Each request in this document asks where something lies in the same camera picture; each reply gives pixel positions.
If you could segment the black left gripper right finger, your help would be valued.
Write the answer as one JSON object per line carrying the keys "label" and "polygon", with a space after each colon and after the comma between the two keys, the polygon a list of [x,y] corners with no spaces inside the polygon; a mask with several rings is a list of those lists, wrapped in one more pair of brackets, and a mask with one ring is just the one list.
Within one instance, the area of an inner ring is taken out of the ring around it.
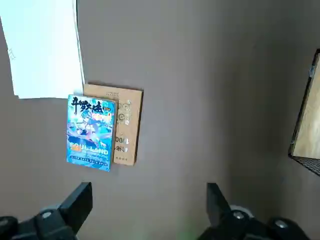
{"label": "black left gripper right finger", "polygon": [[300,226],[283,217],[266,223],[241,206],[230,205],[216,183],[206,184],[206,213],[209,227],[199,240],[308,240]]}

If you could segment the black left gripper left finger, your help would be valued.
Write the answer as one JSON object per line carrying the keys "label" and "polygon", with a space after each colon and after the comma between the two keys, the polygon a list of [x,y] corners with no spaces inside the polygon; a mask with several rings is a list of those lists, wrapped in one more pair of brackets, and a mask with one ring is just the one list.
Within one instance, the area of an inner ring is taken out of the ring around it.
{"label": "black left gripper left finger", "polygon": [[47,207],[27,220],[18,221],[14,216],[1,216],[0,238],[2,240],[76,240],[92,208],[92,183],[81,182],[60,205]]}

